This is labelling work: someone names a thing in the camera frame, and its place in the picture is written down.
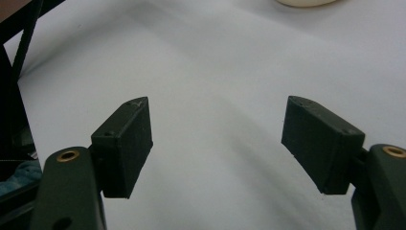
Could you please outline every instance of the white fabric surface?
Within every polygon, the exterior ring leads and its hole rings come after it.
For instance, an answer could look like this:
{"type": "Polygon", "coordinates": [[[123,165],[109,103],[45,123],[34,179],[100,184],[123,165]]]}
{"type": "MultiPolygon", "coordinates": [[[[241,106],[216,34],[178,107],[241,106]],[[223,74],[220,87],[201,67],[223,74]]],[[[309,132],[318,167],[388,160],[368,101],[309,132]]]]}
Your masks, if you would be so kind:
{"type": "MultiPolygon", "coordinates": [[[[288,95],[405,144],[406,2],[67,0],[38,20],[19,83],[41,163],[149,97],[154,147],[109,229],[355,229],[280,144],[288,95]]],[[[7,43],[14,54],[18,37],[7,43]]]]}

